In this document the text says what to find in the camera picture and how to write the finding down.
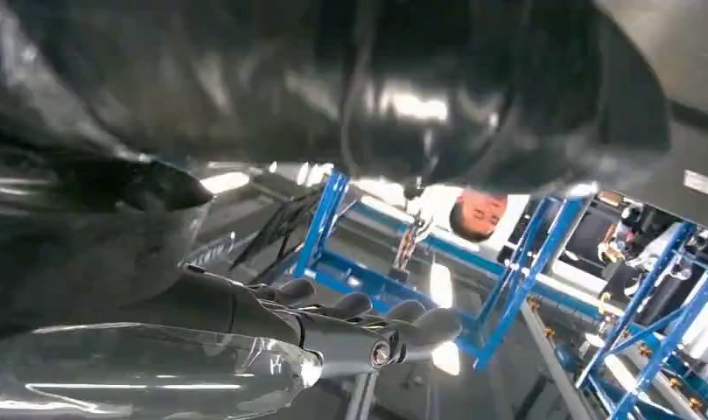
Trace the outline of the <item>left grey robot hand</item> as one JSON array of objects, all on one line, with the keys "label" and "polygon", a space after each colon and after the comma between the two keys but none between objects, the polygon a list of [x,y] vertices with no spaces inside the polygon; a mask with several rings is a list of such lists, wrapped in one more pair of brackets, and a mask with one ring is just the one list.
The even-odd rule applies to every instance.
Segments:
[{"label": "left grey robot hand", "polygon": [[399,242],[396,257],[392,263],[392,269],[399,272],[405,272],[406,266],[415,251],[419,242],[427,238],[432,230],[433,219],[429,216],[424,216],[423,210],[418,210],[413,216],[413,221],[404,230],[403,236]]}]

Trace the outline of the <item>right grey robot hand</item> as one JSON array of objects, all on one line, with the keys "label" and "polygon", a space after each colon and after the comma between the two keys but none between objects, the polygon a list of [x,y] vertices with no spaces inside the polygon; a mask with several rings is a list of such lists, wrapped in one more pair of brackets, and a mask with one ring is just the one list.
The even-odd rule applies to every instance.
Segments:
[{"label": "right grey robot hand", "polygon": [[598,1],[0,1],[0,419],[255,417],[459,334],[186,267],[194,162],[567,195],[669,149]]}]

